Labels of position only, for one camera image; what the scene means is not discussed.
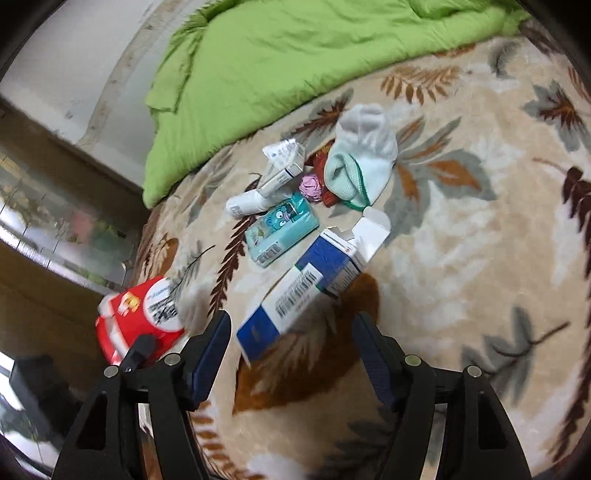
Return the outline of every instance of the light green cloth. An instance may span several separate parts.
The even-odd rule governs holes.
[[[363,212],[365,207],[372,204],[365,189],[363,172],[353,155],[332,155],[324,166],[324,179],[326,188],[343,200],[346,206]]]
[[[348,80],[495,34],[514,0],[220,0],[173,35],[147,104],[144,202],[214,153]]]

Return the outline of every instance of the brown leaf pattern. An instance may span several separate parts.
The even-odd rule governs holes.
[[[164,275],[172,266],[177,250],[178,238],[168,238],[167,233],[156,245],[152,244],[142,266],[141,281]]]
[[[211,402],[206,400],[199,405],[197,411],[189,415],[197,439],[197,447],[208,470],[226,480],[265,480],[267,478],[265,475],[241,469],[231,460],[215,430],[214,419],[207,413],[211,405]]]
[[[589,95],[589,91],[587,87],[583,83],[583,79],[577,73],[572,65],[569,66],[569,79],[570,82],[573,84],[575,90],[580,95],[580,97],[585,100],[589,105],[591,105],[591,95]]]
[[[445,185],[461,187],[468,185],[478,192],[482,190],[480,183],[468,171],[468,169],[457,160],[440,160],[432,162],[429,167],[435,176]]]
[[[456,57],[460,57],[465,55],[466,53],[470,53],[472,50],[476,48],[476,43],[467,43],[466,45],[462,45],[458,48],[452,48],[451,50],[445,51],[438,51],[434,53],[434,55],[440,59],[443,57],[447,57],[449,59],[455,59]]]
[[[413,174],[408,171],[402,163],[396,165],[396,170],[400,176],[400,182],[402,184],[402,191],[406,198],[414,200],[417,205],[421,203],[421,192],[418,189],[417,182],[415,181]]]
[[[256,180],[253,180],[248,187],[244,190],[248,192],[254,190],[261,176],[258,176]],[[230,237],[230,243],[225,248],[226,255],[222,260],[222,266],[217,271],[217,281],[213,286],[211,293],[211,300],[209,302],[208,316],[215,314],[220,310],[226,300],[228,299],[226,292],[228,291],[228,285],[232,281],[234,272],[238,269],[240,257],[244,257],[245,251],[245,234],[246,230],[255,222],[256,215],[248,215],[238,220],[237,224],[232,229],[232,236]]]
[[[425,102],[427,95],[433,102],[437,97],[448,97],[449,89],[460,78],[460,67],[449,66],[429,70],[410,65],[395,67],[392,72],[384,78],[380,89],[386,95],[396,100],[402,94],[408,103],[416,99],[421,105]]]
[[[534,85],[537,100],[523,106],[525,112],[548,125],[554,125],[567,151],[579,149],[580,145],[591,151],[591,137],[573,102],[563,88],[553,80],[548,88]]]
[[[577,167],[571,167],[567,172],[557,164],[539,158],[533,159],[535,162],[550,165],[558,171],[565,173],[564,184],[562,188],[563,203],[571,202],[570,218],[577,215],[579,220],[579,232],[585,230],[584,249],[587,252],[587,263],[585,265],[584,278],[589,279],[591,274],[591,221],[589,221],[589,212],[591,212],[591,183],[583,180],[583,172]],[[586,327],[591,326],[591,309],[587,316]],[[574,396],[574,400],[564,418],[560,434],[552,452],[553,460],[557,462],[566,453],[569,441],[573,433],[577,431],[577,422],[583,418],[585,405],[589,401],[589,390],[591,388],[591,331],[587,337],[583,353],[583,366],[579,374],[579,384]]]
[[[164,202],[160,202],[152,209],[150,212],[150,217],[148,218],[148,222],[142,229],[142,238],[138,246],[138,253],[135,257],[134,274],[131,278],[131,285],[137,285],[138,283],[141,283],[145,280],[145,278],[142,278],[142,275],[146,274],[145,270],[147,265],[150,264],[152,240],[154,239],[154,234],[156,232],[156,227],[158,226],[158,220],[160,218],[163,205]]]
[[[368,312],[373,319],[378,317],[378,284],[369,274],[360,275],[349,289],[341,295],[340,305],[334,306],[334,329],[327,331],[322,345],[313,345],[320,350],[319,356],[310,368],[305,349],[295,353],[294,361],[281,359],[281,370],[270,371],[269,357],[281,347],[280,342],[291,342],[292,333],[284,335],[259,361],[248,368],[241,358],[236,373],[235,414],[246,410],[266,410],[305,400],[312,395],[329,391],[337,380],[345,375],[359,360],[359,352],[351,336],[351,323],[356,312]],[[269,375],[279,375],[268,379]],[[276,380],[275,388],[259,388],[264,380]]]
[[[519,31],[547,57],[563,53],[556,40],[537,20],[530,18],[522,22]]]
[[[353,89],[348,89],[333,101],[319,102],[312,110],[308,120],[296,125],[292,130],[283,134],[282,138],[294,137],[305,146],[306,151],[313,151],[333,131],[352,96]]]

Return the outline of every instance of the fabric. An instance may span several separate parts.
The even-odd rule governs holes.
[[[301,178],[300,186],[298,187],[300,193],[311,202],[319,202],[322,200],[322,185],[316,173],[308,173]]]
[[[336,124],[324,166],[326,187],[362,212],[382,193],[397,155],[396,136],[382,106],[355,105]]]
[[[147,104],[144,202],[225,145],[395,61],[514,34],[512,0],[220,0],[173,35]]]
[[[328,160],[330,147],[332,147],[333,143],[334,140],[330,141],[308,158],[308,163],[314,167],[314,173],[316,173],[320,186],[322,187],[322,202],[327,207],[332,207],[340,202],[340,198],[326,188],[326,183],[324,182],[324,166],[326,165],[326,160]]]
[[[373,478],[397,419],[375,398],[350,337],[353,312],[365,310],[434,367],[478,364],[536,480],[562,477],[591,416],[591,96],[564,55],[532,39],[547,56],[526,38],[494,38],[349,82],[216,154],[164,202],[138,281],[169,261],[170,276],[191,265],[179,299],[191,331],[223,308],[235,332],[316,237],[265,269],[248,257],[254,217],[223,209],[256,186],[261,148],[295,135],[310,161],[356,103],[382,105],[397,134],[398,159],[374,204],[392,234],[366,274],[307,334],[282,337],[252,369],[230,341],[208,401],[191,415],[212,472]],[[321,228],[350,228],[361,216],[340,204],[312,208]],[[423,480],[435,477],[443,426],[438,409]]]

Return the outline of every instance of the leaf pattern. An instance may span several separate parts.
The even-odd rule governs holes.
[[[560,166],[547,161],[535,159],[539,163],[554,166],[557,170],[564,172]],[[579,221],[579,232],[584,230],[584,250],[587,252],[587,262],[584,270],[585,280],[591,275],[591,222],[589,212],[591,211],[591,183],[583,180],[583,172],[577,167],[571,167],[564,178],[562,188],[563,203],[571,202],[570,217],[576,215]],[[591,309],[587,316],[586,327],[591,327]],[[589,401],[589,390],[591,388],[591,331],[587,337],[583,353],[583,366],[579,374],[579,384],[574,400],[564,418],[562,429],[556,443],[552,448],[553,460],[557,462],[566,453],[570,438],[577,431],[577,422],[583,418],[585,405]]]
[[[197,411],[189,414],[197,446],[208,470],[226,480],[265,480],[267,477],[239,468],[230,458],[222,439],[215,431],[215,421],[209,415],[212,407],[209,400],[202,402]]]
[[[164,275],[173,265],[174,257],[178,250],[178,238],[168,238],[165,233],[160,241],[148,251],[141,278],[150,278]]]
[[[187,226],[191,225],[197,217],[199,213],[201,213],[201,208],[205,205],[205,202],[210,199],[213,195],[213,192],[217,190],[217,188],[222,184],[224,179],[228,176],[228,174],[232,171],[236,161],[232,156],[232,152],[229,151],[217,164],[213,172],[207,178],[206,184],[201,189],[201,193],[195,198],[193,203],[191,204],[191,210],[189,211],[189,219],[187,221]]]
[[[421,105],[427,95],[433,102],[437,97],[447,98],[449,88],[460,78],[460,67],[449,66],[428,70],[410,65],[400,65],[384,78],[380,89],[394,100],[402,95],[408,103],[416,99]]]
[[[491,72],[494,73],[498,79],[508,80],[513,78],[506,72],[506,67],[513,57],[515,57],[518,48],[519,42],[510,40],[502,42],[491,50],[488,57],[488,64],[491,68]]]
[[[261,176],[257,174],[256,180],[253,180],[248,184],[245,192],[256,189]],[[246,254],[246,230],[255,222],[256,215],[248,215],[238,220],[234,228],[232,229],[232,236],[230,237],[230,243],[225,248],[226,255],[222,260],[222,266],[217,271],[217,281],[213,286],[211,293],[211,300],[209,303],[209,311],[207,316],[215,314],[220,310],[226,300],[228,299],[226,292],[228,285],[232,281],[234,272],[238,268],[240,257],[244,257]]]
[[[195,250],[193,250],[187,259],[185,265],[177,270],[170,278],[170,296],[173,298],[176,305],[179,304],[181,296],[187,285],[197,278],[199,272],[199,265],[201,264],[201,257],[215,245],[212,245],[205,251],[202,250],[201,242],[197,241]]]
[[[547,57],[554,53],[563,53],[556,40],[537,20],[530,18],[522,22],[519,31]]]
[[[134,274],[131,278],[131,285],[138,285],[147,280],[151,260],[152,240],[156,233],[156,227],[158,226],[158,220],[160,219],[163,205],[164,202],[160,202],[152,209],[148,222],[144,225],[142,238],[138,246],[138,253],[135,257]]]
[[[479,367],[488,376],[488,380],[501,400],[513,389],[512,403],[515,406],[522,398],[527,386],[535,349],[570,326],[570,322],[561,323],[537,340],[533,338],[533,328],[527,310],[514,306],[511,310],[511,322],[514,337],[512,343],[500,336],[485,335],[483,341],[486,356],[482,356],[479,351],[469,346],[462,345],[461,360],[462,368],[470,365]]]
[[[577,93],[580,95],[580,97],[589,105],[591,105],[591,95],[589,95],[589,91],[583,83],[583,79],[572,65],[569,65],[569,78],[570,82],[573,84],[574,89],[577,90]]]
[[[356,480],[373,478],[386,447],[398,426],[398,414],[380,406],[380,423],[356,421],[349,423],[349,430],[355,434],[353,439],[335,443],[337,453],[324,457],[322,466],[308,476],[309,480]]]
[[[523,107],[525,112],[548,125],[554,125],[568,152],[578,150],[581,143],[591,151],[587,125],[558,82],[553,80],[548,88],[534,85],[534,92],[538,99],[526,103]]]
[[[440,59],[442,57],[447,57],[449,59],[455,59],[456,57],[460,57],[462,55],[465,55],[466,53],[470,53],[475,48],[476,48],[475,43],[467,43],[466,45],[462,45],[461,47],[458,47],[458,48],[452,48],[451,50],[438,51],[438,52],[434,53],[434,55],[438,59]]]
[[[411,122],[397,133],[399,153],[394,166],[394,186],[384,204],[384,212],[392,223],[387,242],[421,226],[431,203],[429,182],[433,182],[447,198],[496,199],[480,158],[465,150],[441,154],[459,124],[460,118],[449,122],[414,148],[410,147],[423,133],[424,118]]]
[[[333,309],[332,317],[319,318],[325,314],[324,308],[320,308],[322,313],[312,315],[307,327],[302,328],[305,333],[282,335],[250,368],[240,359],[235,414],[283,406],[329,391],[353,367],[359,352],[351,337],[351,322],[356,312],[378,317],[379,291],[375,279],[361,274],[343,292],[340,304],[329,304],[328,308]]]
[[[315,150],[333,131],[352,96],[353,89],[350,88],[333,101],[319,102],[312,110],[308,120],[296,125],[281,138],[285,140],[293,137],[306,148],[306,151]]]

